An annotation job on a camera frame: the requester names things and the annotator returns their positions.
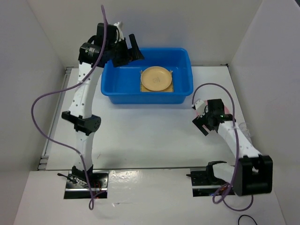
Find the pink plastic plate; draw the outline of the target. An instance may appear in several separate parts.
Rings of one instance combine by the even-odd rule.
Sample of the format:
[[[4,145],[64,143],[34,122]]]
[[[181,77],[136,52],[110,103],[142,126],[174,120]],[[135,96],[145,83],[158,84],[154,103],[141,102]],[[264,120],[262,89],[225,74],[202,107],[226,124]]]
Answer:
[[[227,107],[224,105],[221,99],[211,99],[206,101],[207,106],[205,108],[205,114],[212,114],[217,118],[217,120],[220,120],[221,122],[228,120],[229,118],[232,119],[232,115],[229,113]]]

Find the clear plastic cup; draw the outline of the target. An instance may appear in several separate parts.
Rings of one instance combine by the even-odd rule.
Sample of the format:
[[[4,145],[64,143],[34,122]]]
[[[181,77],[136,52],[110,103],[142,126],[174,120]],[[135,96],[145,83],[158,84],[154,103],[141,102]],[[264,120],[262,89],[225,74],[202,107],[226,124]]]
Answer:
[[[239,128],[241,132],[244,134],[244,136],[249,140],[249,142],[252,142],[251,137],[251,131],[250,131],[250,125],[246,122],[242,122],[239,124]]]

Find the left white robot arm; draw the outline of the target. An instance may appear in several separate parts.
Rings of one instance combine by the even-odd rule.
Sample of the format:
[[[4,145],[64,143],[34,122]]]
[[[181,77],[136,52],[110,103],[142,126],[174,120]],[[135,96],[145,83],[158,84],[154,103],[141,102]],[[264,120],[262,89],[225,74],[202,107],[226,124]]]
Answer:
[[[128,48],[122,33],[122,22],[113,25],[99,23],[97,33],[79,49],[79,75],[73,101],[62,119],[74,125],[76,149],[80,161],[72,167],[72,176],[82,187],[93,183],[92,145],[95,132],[99,129],[101,118],[92,114],[92,102],[100,78],[98,68],[104,68],[108,61],[114,67],[121,67],[132,61],[143,60],[134,34],[129,35],[131,47]]]

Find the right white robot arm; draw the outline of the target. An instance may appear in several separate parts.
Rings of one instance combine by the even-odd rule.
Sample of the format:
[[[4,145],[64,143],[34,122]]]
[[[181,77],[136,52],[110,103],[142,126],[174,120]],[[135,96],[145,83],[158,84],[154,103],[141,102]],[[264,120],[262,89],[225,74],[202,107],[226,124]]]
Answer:
[[[232,114],[225,112],[221,99],[197,100],[192,108],[197,112],[193,124],[204,134],[216,131],[235,157],[235,165],[225,161],[209,162],[205,178],[210,184],[220,180],[232,185],[236,195],[268,194],[272,191],[273,161],[263,155],[246,138]]]

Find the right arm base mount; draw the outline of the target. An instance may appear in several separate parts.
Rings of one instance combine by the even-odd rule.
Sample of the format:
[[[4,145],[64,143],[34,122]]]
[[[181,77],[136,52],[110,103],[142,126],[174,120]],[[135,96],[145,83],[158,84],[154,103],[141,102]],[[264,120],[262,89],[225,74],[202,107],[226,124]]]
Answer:
[[[221,179],[209,178],[205,167],[192,168],[186,176],[191,180],[193,197],[213,196],[219,187],[226,184]]]

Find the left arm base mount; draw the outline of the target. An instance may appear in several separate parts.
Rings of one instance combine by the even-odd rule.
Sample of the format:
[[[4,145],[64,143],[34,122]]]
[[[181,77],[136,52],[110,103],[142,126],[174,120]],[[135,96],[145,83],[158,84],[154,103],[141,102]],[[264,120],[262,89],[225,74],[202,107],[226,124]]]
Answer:
[[[58,176],[66,178],[64,199],[89,199],[90,191],[86,181],[82,181],[68,172],[67,175],[57,173]],[[107,198],[108,171],[94,170],[90,181],[92,194],[96,199]]]

